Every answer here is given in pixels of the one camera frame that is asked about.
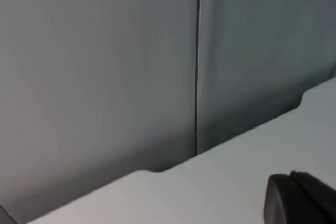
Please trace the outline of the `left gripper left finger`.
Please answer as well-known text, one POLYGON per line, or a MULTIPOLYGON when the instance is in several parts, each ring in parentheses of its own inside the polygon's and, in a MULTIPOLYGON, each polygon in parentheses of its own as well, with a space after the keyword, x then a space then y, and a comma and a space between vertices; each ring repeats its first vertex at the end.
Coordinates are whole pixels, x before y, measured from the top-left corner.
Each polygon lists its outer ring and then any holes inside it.
POLYGON ((285 174, 268 178, 264 223, 309 223, 309 204, 299 186, 285 174))

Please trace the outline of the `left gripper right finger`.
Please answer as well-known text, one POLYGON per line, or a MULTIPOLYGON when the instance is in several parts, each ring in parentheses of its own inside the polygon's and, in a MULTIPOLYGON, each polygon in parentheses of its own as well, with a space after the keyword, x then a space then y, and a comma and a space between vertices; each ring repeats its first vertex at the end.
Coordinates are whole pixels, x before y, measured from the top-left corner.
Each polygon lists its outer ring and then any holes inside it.
POLYGON ((335 223, 335 189, 307 172, 292 171, 290 177, 327 222, 335 223))

